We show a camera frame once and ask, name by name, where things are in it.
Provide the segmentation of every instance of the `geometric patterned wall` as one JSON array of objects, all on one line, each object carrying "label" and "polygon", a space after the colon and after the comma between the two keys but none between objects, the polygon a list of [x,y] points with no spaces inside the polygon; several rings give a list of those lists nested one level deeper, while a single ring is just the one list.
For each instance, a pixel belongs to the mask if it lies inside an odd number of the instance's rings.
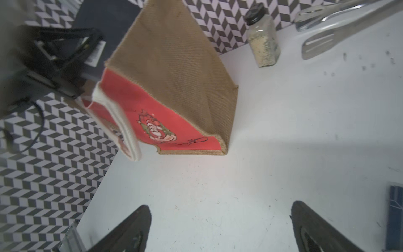
[{"label": "geometric patterned wall", "polygon": [[[49,94],[37,103],[46,122],[33,148],[9,154],[0,141],[0,251],[50,251],[81,218],[118,151],[89,116],[61,97]],[[23,147],[39,122],[32,107],[0,126]]]},{"label": "geometric patterned wall", "polygon": [[71,28],[74,14],[57,0],[32,0],[35,6],[35,20],[25,23],[32,26]]}]

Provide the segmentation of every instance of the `black and white cube pattern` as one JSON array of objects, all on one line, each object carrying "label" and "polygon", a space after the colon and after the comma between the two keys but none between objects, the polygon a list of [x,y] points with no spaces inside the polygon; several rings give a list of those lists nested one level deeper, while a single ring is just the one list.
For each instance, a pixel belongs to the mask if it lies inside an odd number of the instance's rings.
[{"label": "black and white cube pattern", "polygon": [[143,8],[145,0],[127,0],[135,5],[138,5],[140,8]]},{"label": "black and white cube pattern", "polygon": [[[96,123],[50,94],[37,101],[46,117],[39,141],[24,154],[0,141],[2,248],[50,251],[79,220],[117,153]],[[26,147],[40,126],[35,108],[0,121]]]},{"label": "black and white cube pattern", "polygon": [[218,53],[247,43],[243,19],[249,8],[262,2],[277,30],[292,24],[300,10],[323,4],[323,0],[183,0]]},{"label": "black and white cube pattern", "polygon": [[70,28],[74,14],[59,0],[32,0],[35,5],[35,20],[25,23],[32,26]]}]

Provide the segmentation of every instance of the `glass jar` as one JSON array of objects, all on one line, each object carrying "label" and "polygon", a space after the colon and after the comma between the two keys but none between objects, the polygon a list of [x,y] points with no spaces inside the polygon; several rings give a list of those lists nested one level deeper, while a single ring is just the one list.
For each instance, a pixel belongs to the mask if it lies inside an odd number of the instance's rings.
[{"label": "glass jar", "polygon": [[247,39],[258,67],[274,65],[281,53],[272,16],[263,3],[253,5],[245,15]]}]

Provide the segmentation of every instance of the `jute bag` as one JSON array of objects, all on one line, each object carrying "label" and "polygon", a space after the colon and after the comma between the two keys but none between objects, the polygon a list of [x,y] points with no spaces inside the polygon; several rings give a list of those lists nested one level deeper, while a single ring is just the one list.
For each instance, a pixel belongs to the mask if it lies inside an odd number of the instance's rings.
[{"label": "jute bag", "polygon": [[121,111],[93,114],[160,154],[227,153],[238,87],[181,0],[146,2],[97,89]]}]

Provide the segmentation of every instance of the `white countertop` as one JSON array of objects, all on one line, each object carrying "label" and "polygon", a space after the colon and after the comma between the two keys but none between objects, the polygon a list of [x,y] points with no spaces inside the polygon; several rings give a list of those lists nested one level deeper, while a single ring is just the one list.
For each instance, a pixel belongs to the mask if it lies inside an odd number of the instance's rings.
[{"label": "white countertop", "polygon": [[119,152],[78,226],[84,244],[146,204],[147,252],[297,252],[289,215],[302,200],[364,251],[381,251],[388,187],[403,182],[402,23],[403,12],[306,61],[301,45],[318,31],[288,27],[273,67],[257,68],[248,45],[220,56],[239,85],[228,154],[140,144],[142,160],[130,162]]}]

